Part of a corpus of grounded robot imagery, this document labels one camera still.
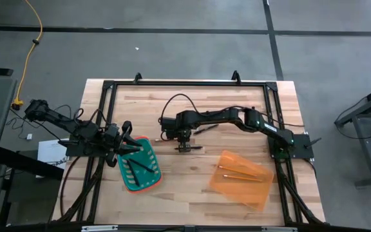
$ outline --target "yellow extension cord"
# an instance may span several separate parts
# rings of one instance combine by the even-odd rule
[[[19,94],[21,92],[21,87],[22,87],[23,82],[24,82],[24,79],[25,79],[26,67],[28,66],[28,60],[29,60],[29,58],[31,56],[31,53],[33,52],[35,46],[37,46],[39,44],[39,39],[43,35],[43,23],[41,22],[41,19],[39,18],[39,15],[38,15],[37,11],[28,2],[28,0],[24,0],[24,1],[26,2],[26,4],[28,4],[28,6],[30,6],[30,8],[34,12],[35,16],[37,16],[37,19],[38,19],[38,22],[39,22],[39,35],[38,35],[38,37],[36,39],[33,40],[33,45],[31,47],[30,51],[28,52],[28,55],[26,56],[25,65],[24,65],[24,71],[23,71],[23,77],[21,78],[21,82],[19,83],[19,86],[18,86],[17,96],[15,97],[14,102],[11,104],[11,107],[14,110],[19,110],[19,108],[24,104],[24,101],[19,100]]]

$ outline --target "pencil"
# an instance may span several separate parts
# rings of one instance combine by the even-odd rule
[[[226,170],[229,170],[229,171],[234,171],[234,172],[237,172],[237,173],[241,173],[241,174],[246,174],[246,175],[250,175],[252,177],[256,177],[256,175],[253,175],[253,174],[250,174],[250,173],[246,173],[244,171],[239,171],[239,170],[235,170],[235,169],[232,169],[232,168],[226,168],[226,167],[223,167],[221,165],[218,166],[219,168],[222,168],[222,169],[226,169]]]
[[[235,176],[230,176],[230,175],[223,175],[223,177],[232,178],[232,179],[239,179],[239,180],[250,180],[250,181],[260,181],[261,182],[261,180],[254,179],[254,178],[235,177]]]

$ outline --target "teal basket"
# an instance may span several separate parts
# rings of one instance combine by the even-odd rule
[[[156,186],[162,180],[157,156],[147,137],[138,137],[140,151],[117,155],[122,179],[130,193],[140,193]]]

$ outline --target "sticker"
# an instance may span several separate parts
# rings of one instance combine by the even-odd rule
[[[268,125],[267,123],[264,123],[264,126],[265,126],[266,128],[268,128],[269,130],[272,130],[272,131],[274,131],[274,132],[277,132],[277,129],[276,129],[274,126],[270,126],[270,125]]]

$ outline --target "orange tray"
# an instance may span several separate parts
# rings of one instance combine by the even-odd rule
[[[223,151],[209,185],[230,200],[263,211],[273,176],[267,168]]]

